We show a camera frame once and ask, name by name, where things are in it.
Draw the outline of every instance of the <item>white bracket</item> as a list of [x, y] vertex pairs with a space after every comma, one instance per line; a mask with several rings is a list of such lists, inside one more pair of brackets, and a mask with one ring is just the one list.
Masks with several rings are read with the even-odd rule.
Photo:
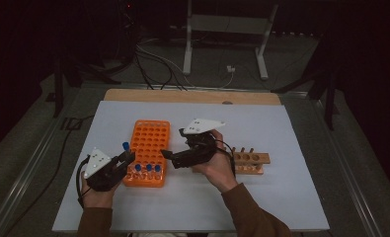
[[224, 121], [196, 118], [184, 130], [184, 134], [200, 134], [225, 125]]
[[111, 162], [111, 157], [103, 153], [101, 150], [96, 149], [95, 147], [90, 155], [90, 160], [87, 164], [86, 172], [84, 172], [84, 179], [90, 178], [100, 169], [109, 164], [109, 162]]

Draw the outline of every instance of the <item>brown sleeve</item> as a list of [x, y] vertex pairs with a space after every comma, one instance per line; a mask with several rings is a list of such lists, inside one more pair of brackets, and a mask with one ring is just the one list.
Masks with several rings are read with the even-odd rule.
[[111, 208], [84, 208], [78, 226], [78, 237], [107, 237], [110, 235], [113, 210]]
[[283, 222], [257, 205], [244, 184], [222, 194], [222, 197], [231, 212], [238, 237], [291, 236]]

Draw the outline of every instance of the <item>floor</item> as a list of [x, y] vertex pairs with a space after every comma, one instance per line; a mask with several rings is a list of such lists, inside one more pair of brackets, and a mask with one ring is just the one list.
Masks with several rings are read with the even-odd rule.
[[[177, 79], [172, 79], [165, 89], [268, 92], [300, 78], [318, 44], [317, 39], [308, 37], [271, 35], [265, 52], [270, 78], [263, 81], [259, 78], [253, 51], [258, 41], [260, 39], [239, 36], [231, 39], [199, 37], [194, 41], [193, 71], [186, 78], [179, 71], [185, 52], [183, 39], [142, 39], [138, 50], [174, 63], [169, 62], [169, 65]], [[153, 79], [148, 81], [153, 88], [161, 88], [170, 77], [168, 67], [142, 57], [148, 54], [140, 52], [139, 55], [140, 65]], [[235, 72], [227, 72], [227, 65], [234, 66]], [[52, 232], [51, 226], [91, 119], [73, 131], [65, 130], [63, 121], [93, 115], [110, 88], [147, 88], [135, 64], [113, 76], [120, 85], [107, 85], [85, 74], [83, 77], [81, 88], [65, 85], [65, 107], [58, 118], [52, 117], [54, 104], [45, 101], [53, 92], [53, 76], [43, 80], [41, 98], [0, 143], [0, 236], [74, 235]], [[291, 119], [331, 229], [295, 232], [293, 236], [390, 236], [390, 184], [342, 92], [336, 94], [335, 130], [330, 131], [322, 120], [324, 98], [321, 101], [306, 98], [311, 86], [312, 82], [302, 85], [280, 95], [280, 99]], [[47, 186], [53, 174], [56, 176]], [[127, 234], [113, 233], [112, 236]]]

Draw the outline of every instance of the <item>blue cap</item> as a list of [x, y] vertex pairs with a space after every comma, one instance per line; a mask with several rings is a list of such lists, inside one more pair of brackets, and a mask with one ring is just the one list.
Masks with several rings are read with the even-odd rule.
[[160, 165], [155, 165], [155, 172], [160, 172], [161, 171], [161, 166]]
[[129, 150], [129, 142], [124, 142], [121, 146], [123, 146], [123, 150], [128, 151]]
[[136, 170], [136, 171], [141, 171], [141, 170], [142, 170], [141, 165], [136, 164], [136, 165], [135, 165], [135, 170]]

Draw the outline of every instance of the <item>orange test tube rack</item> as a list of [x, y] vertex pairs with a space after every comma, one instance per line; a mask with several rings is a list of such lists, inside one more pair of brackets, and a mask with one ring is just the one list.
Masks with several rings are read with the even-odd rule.
[[135, 152], [135, 161], [127, 167], [127, 175], [122, 180], [126, 186], [146, 188], [164, 186], [167, 160], [161, 154], [161, 150], [168, 149], [169, 138], [168, 121], [140, 119], [135, 122], [130, 141], [130, 150]]

